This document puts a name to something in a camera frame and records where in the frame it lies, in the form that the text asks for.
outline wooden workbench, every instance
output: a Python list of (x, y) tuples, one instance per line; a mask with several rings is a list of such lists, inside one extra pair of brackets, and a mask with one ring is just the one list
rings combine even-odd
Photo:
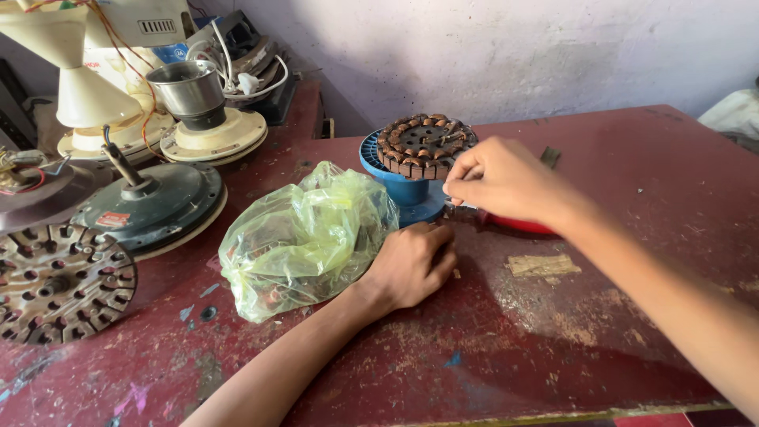
[[(301, 82), (288, 125), (273, 129), (243, 160), (219, 168), (229, 199), (209, 229), (137, 265), (129, 315), (78, 343), (0, 343), (4, 425), (177, 425), (309, 315), (295, 310), (262, 324), (237, 316), (216, 251), (242, 210), (299, 182), (317, 162), (363, 171), (361, 138), (310, 139), (321, 119), (318, 90)], [(518, 138), (535, 154), (546, 145), (559, 148), (557, 171), (646, 244), (759, 306), (759, 159), (753, 154), (668, 106), (474, 130), (480, 139)], [(359, 333), (285, 424), (495, 425), (726, 406), (571, 245), (457, 216), (439, 221), (455, 228), (460, 278)], [(508, 256), (560, 254), (582, 272), (514, 277), (506, 266)], [(202, 321), (211, 305), (218, 314)]]

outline debris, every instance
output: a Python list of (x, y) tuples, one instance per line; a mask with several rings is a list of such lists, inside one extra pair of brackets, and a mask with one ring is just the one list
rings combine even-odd
[(214, 289), (216, 289), (218, 287), (219, 287), (219, 284), (218, 283), (214, 283), (210, 288), (204, 290), (203, 293), (200, 294), (200, 298), (203, 298), (204, 296), (210, 294), (211, 292), (213, 292)]
[(124, 412), (124, 409), (132, 400), (134, 400), (134, 405), (137, 407), (137, 415), (140, 415), (145, 409), (145, 405), (147, 404), (147, 392), (152, 387), (152, 384), (148, 384), (143, 387), (131, 382), (129, 383), (129, 387), (131, 387), (131, 391), (129, 392), (129, 395), (127, 395), (127, 398), (124, 400), (124, 402), (113, 409), (114, 417), (119, 416), (122, 412)]
[(514, 276), (555, 276), (557, 274), (581, 273), (582, 269), (572, 263), (567, 254), (555, 257), (509, 257), (509, 268)]
[(540, 155), (540, 162), (546, 166), (548, 166), (548, 169), (553, 169), (556, 167), (556, 161), (559, 159), (559, 157), (562, 155), (561, 150), (557, 150), (556, 148), (546, 147), (543, 154)]
[(699, 229), (699, 228), (694, 227), (694, 226), (692, 226), (690, 224), (685, 224), (685, 226), (688, 227), (689, 229), (693, 230), (693, 232), (695, 232), (696, 234), (701, 234), (702, 231), (706, 231), (707, 230), (707, 229)]
[(625, 333), (625, 336), (632, 335), (635, 337), (635, 340), (638, 341), (640, 344), (646, 345), (646, 340), (643, 339), (643, 336), (640, 332), (636, 331), (635, 329), (631, 329)]
[(454, 350), (451, 359), (443, 365), (443, 368), (461, 364), (461, 350)]
[(192, 312), (192, 309), (195, 308), (195, 304), (185, 308), (181, 312), (179, 312), (179, 320), (186, 321), (187, 318), (190, 317), (190, 312)]
[(219, 261), (219, 254), (213, 255), (211, 259), (206, 262), (206, 267), (209, 267), (211, 270), (216, 271), (217, 273), (222, 270), (222, 264)]

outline label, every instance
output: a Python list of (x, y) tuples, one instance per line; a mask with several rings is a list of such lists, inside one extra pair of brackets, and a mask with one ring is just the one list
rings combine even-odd
[(129, 213), (105, 212), (95, 221), (95, 224), (116, 228), (127, 225), (127, 220), (129, 220)]

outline blue stand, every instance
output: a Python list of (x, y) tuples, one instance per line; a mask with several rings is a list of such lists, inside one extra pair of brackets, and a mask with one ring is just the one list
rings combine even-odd
[(387, 188), (388, 196), (399, 206), (400, 227), (420, 221), (434, 221), (445, 206), (446, 194), (442, 192), (442, 181), (411, 181), (403, 175), (390, 172), (377, 157), (377, 136), (380, 131), (375, 131), (361, 142), (358, 149), (361, 164), (367, 172), (376, 176), (375, 181)]

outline plastic bag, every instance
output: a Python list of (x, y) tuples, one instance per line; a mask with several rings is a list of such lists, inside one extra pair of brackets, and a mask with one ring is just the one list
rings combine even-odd
[(342, 292), (398, 229), (398, 207), (368, 175), (321, 162), (258, 200), (227, 230), (222, 276), (238, 313), (260, 323)]

